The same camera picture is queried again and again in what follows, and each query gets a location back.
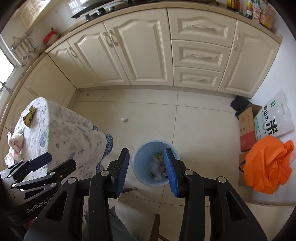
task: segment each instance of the gray pants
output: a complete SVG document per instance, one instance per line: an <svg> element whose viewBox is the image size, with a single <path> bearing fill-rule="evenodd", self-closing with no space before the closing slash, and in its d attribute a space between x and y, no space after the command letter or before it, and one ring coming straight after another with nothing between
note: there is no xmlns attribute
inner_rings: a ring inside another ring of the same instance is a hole
<svg viewBox="0 0 296 241"><path fill-rule="evenodd" d="M115 213L115 207L109 209L110 213L110 222L111 222L111 228L112 228L112 234L114 241L137 241L139 239L136 239L133 237L127 228L124 226L123 222L117 217ZM82 241L88 241L88 235L87 235L87 224L85 225L83 231L82 231Z"/></svg>

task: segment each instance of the dark cloth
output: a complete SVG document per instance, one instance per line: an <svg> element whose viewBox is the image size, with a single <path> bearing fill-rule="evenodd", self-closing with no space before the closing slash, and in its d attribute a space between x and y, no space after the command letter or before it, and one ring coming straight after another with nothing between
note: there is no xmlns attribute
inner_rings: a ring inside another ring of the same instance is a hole
<svg viewBox="0 0 296 241"><path fill-rule="evenodd" d="M123 222L117 217L115 213L115 207L109 209L110 222L112 228L112 235L114 241L138 241L139 239L134 238L127 228L124 226ZM87 235L87 224L82 231L82 241L88 241Z"/></svg>
<svg viewBox="0 0 296 241"><path fill-rule="evenodd" d="M251 104L251 102L241 96L236 96L231 102L230 106L236 110L235 116L237 119L239 119L239 114L246 109L248 104Z"/></svg>

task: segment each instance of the utensil rack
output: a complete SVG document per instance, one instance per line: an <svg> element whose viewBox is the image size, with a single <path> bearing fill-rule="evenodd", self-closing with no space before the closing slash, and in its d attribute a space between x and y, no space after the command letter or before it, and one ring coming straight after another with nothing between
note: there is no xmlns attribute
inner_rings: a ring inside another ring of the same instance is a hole
<svg viewBox="0 0 296 241"><path fill-rule="evenodd" d="M12 37L14 44L11 46L11 50L16 50L16 48L23 43L29 36L32 36L32 32L34 32L34 29L30 28L28 31L26 31L20 38Z"/></svg>

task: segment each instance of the hanging kitchen utensil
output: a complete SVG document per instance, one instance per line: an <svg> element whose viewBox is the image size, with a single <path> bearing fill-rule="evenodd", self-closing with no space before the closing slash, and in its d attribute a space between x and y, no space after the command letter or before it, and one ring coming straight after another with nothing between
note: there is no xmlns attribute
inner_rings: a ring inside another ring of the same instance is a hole
<svg viewBox="0 0 296 241"><path fill-rule="evenodd" d="M28 52L29 52L29 53L32 53L33 50L32 50L31 47L28 45L28 43L27 43L26 41L24 41L24 44L25 44L25 46L27 47Z"/></svg>
<svg viewBox="0 0 296 241"><path fill-rule="evenodd" d="M27 56L24 56L18 47L17 47L17 50L18 50L19 53L22 55L22 59L26 59Z"/></svg>
<svg viewBox="0 0 296 241"><path fill-rule="evenodd" d="M34 53L39 53L40 52L40 48L37 47L37 45L35 44L35 42L33 41L33 39L28 38L29 43L31 44L31 46L34 49Z"/></svg>
<svg viewBox="0 0 296 241"><path fill-rule="evenodd" d="M23 62L23 61L21 60L21 58L17 55L17 53L16 53L15 51L14 51L14 54L15 54L15 56L20 60L21 65L24 67L24 66L27 64L27 61Z"/></svg>
<svg viewBox="0 0 296 241"><path fill-rule="evenodd" d="M29 55L29 53L25 50L24 46L21 44L20 47L22 48L22 50L26 53L26 55L28 56L28 59L33 58L32 55Z"/></svg>

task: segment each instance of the blue gripper pad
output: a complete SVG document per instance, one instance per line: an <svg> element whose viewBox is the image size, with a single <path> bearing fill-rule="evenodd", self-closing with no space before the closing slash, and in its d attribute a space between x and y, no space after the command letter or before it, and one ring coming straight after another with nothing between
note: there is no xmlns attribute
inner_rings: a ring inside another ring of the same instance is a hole
<svg viewBox="0 0 296 241"><path fill-rule="evenodd" d="M116 185L117 196L119 196L119 194L122 193L123 185L126 180L126 173L128 172L128 165L129 165L129 150L126 149L126 152L123 156L123 163L121 165L121 168L117 177L117 185Z"/></svg>
<svg viewBox="0 0 296 241"><path fill-rule="evenodd" d="M168 181L170 183L170 189L172 193L174 193L174 196L178 197L179 190L178 190L177 176L175 174L174 167L172 165L171 159L166 149L163 152L163 160L164 160L165 169L168 175Z"/></svg>

